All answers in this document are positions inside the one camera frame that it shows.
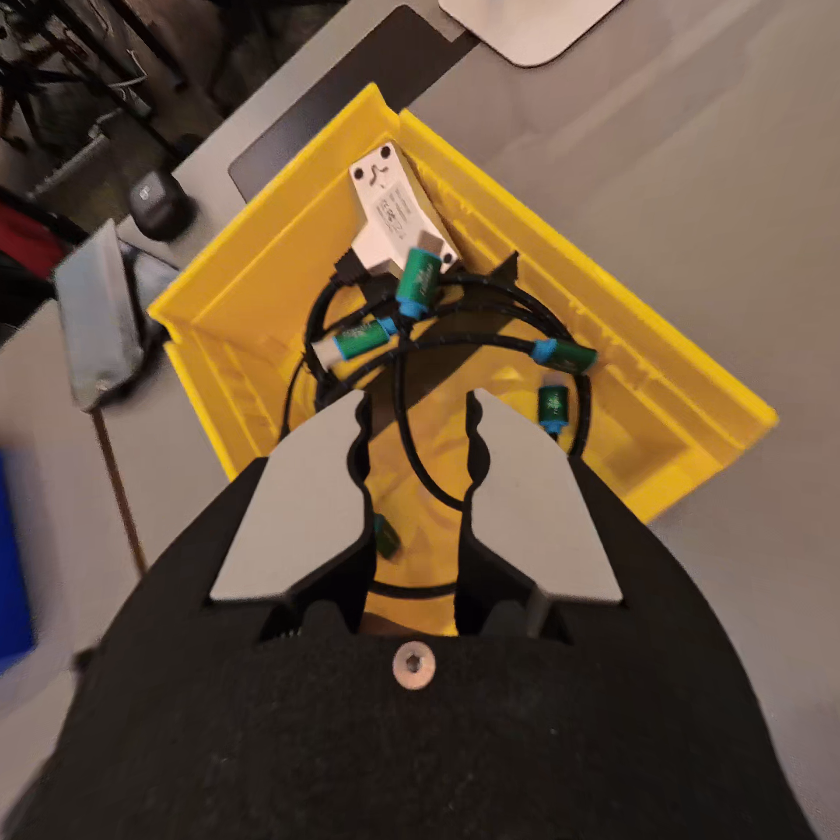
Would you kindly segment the black pouch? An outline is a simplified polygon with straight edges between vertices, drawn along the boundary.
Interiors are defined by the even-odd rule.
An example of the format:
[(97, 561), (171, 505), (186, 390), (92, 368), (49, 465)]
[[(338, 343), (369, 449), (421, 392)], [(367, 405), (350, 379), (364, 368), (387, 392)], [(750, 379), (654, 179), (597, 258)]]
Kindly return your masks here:
[(129, 214), (140, 233), (169, 244), (194, 224), (197, 205), (173, 174), (162, 169), (143, 175), (129, 189)]

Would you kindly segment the silver flat pouch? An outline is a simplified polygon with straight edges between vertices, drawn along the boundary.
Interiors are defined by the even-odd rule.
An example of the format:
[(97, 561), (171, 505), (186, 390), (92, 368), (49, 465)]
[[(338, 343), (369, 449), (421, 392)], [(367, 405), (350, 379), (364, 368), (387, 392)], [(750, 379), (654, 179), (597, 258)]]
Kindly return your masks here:
[(70, 391), (82, 412), (124, 398), (149, 370), (165, 328), (148, 310), (179, 274), (123, 240), (113, 219), (54, 270)]

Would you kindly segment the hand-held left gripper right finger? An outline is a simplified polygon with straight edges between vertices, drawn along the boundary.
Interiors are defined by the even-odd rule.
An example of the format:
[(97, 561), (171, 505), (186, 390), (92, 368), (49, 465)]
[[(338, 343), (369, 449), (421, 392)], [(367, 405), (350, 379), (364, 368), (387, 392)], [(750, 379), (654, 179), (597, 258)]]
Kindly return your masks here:
[(623, 592), (567, 454), (486, 389), (466, 398), (469, 488), (458, 536), (456, 631), (512, 602), (525, 634), (556, 604), (615, 607)]

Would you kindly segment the white tablet stand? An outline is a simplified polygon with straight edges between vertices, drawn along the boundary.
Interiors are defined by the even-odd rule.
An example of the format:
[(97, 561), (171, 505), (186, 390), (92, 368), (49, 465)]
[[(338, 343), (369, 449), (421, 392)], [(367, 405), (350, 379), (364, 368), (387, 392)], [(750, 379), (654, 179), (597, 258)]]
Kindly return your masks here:
[(619, 1), (439, 1), (439, 7), (515, 67), (544, 66), (613, 12)]

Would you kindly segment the blue storage bin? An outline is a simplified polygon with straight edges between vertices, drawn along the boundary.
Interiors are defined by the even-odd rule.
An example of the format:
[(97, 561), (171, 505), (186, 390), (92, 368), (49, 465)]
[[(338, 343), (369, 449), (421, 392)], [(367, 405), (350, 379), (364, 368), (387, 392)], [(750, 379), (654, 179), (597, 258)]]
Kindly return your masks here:
[(35, 648), (35, 631), (20, 561), (4, 457), (1, 457), (1, 675)]

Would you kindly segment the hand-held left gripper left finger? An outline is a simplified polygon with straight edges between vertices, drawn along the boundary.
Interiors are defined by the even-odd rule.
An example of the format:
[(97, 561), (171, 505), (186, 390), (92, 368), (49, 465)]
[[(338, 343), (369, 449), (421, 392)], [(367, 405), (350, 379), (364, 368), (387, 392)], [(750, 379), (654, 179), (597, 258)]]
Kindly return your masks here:
[(375, 575), (371, 398), (352, 390), (285, 437), (266, 460), (209, 592), (215, 603), (271, 601), (301, 624), (333, 602), (358, 631)]

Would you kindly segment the white HDMI splitter adapter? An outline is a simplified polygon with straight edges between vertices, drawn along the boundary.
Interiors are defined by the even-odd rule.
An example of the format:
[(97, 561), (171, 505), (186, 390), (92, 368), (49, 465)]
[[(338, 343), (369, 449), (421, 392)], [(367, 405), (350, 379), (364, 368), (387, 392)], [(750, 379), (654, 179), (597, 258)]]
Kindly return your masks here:
[[(344, 255), (350, 253), (357, 258), (362, 270), (373, 279), (389, 275), (398, 281), (398, 312), (408, 317), (410, 327), (420, 322), (438, 279), (458, 264), (459, 253), (413, 168), (393, 141), (386, 141), (354, 162), (349, 176), (363, 223)], [(391, 318), (370, 320), (359, 331), (345, 332), (332, 343), (317, 343), (317, 357), (333, 362), (333, 370), (338, 364), (385, 347), (399, 334), (395, 326)], [(280, 439), (291, 430), (291, 398), (306, 366), (297, 373), (298, 364), (283, 403)]]

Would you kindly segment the red box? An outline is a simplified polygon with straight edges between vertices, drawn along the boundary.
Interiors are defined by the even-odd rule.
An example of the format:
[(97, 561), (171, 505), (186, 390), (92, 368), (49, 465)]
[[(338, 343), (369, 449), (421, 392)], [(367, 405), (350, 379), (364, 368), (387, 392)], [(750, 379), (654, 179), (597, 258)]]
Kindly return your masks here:
[(45, 225), (1, 203), (1, 252), (36, 278), (50, 280), (68, 248)]

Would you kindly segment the black bin divider panel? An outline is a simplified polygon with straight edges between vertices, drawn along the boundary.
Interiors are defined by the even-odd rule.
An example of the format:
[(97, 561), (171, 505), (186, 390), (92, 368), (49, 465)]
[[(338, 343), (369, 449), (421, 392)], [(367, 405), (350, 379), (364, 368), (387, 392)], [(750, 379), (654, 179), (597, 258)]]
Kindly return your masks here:
[[(494, 301), (496, 298), (513, 299), (512, 290), (518, 281), (518, 253), (504, 259), (488, 275), (469, 273), (462, 269), (452, 270), (437, 280), (436, 290), (432, 293), (427, 309), (420, 320), (438, 321), (446, 315), (457, 314), (466, 310), (466, 305), (476, 300)], [(363, 291), (372, 285), (372, 294), (366, 295), (364, 304), (338, 320), (326, 324), (325, 319), (333, 299), (342, 288), (360, 288)], [(335, 393), (343, 394), (346, 387), (338, 376), (331, 372), (333, 362), (320, 361), (316, 354), (316, 344), (332, 343), (339, 335), (359, 331), (370, 320), (377, 322), (391, 318), (399, 334), (407, 330), (408, 317), (399, 314), (396, 300), (398, 281), (393, 276), (384, 280), (373, 280), (362, 270), (357, 258), (345, 254), (335, 267), (329, 284), (312, 305), (304, 334), (304, 350), (296, 372), (303, 365), (316, 385), (313, 405), (316, 412), (330, 404)]]

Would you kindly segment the yellow storage bin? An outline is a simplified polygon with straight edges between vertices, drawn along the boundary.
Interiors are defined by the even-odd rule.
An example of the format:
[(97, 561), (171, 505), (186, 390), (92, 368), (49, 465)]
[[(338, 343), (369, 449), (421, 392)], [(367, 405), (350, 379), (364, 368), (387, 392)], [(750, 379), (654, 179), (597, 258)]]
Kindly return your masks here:
[[(690, 494), (777, 423), (752, 393), (590, 257), (376, 85), (362, 90), (194, 258), (148, 313), (227, 477), (280, 438), (284, 400), (312, 305), (363, 223), (349, 168), (386, 141), (404, 153), (451, 237), (452, 270), (488, 275), (518, 253), (514, 298), (409, 327), (400, 357), (417, 454), (454, 499), (467, 491), (466, 397), (485, 388), (536, 423), (561, 387), (571, 452), (588, 385), (584, 462), (642, 522)], [(416, 476), (392, 412), (398, 334), (332, 373), (366, 389), (381, 426), (368, 487), (384, 545), (367, 609), (432, 633), (452, 616), (459, 511)], [(309, 420), (317, 383), (304, 366), (290, 431)]]

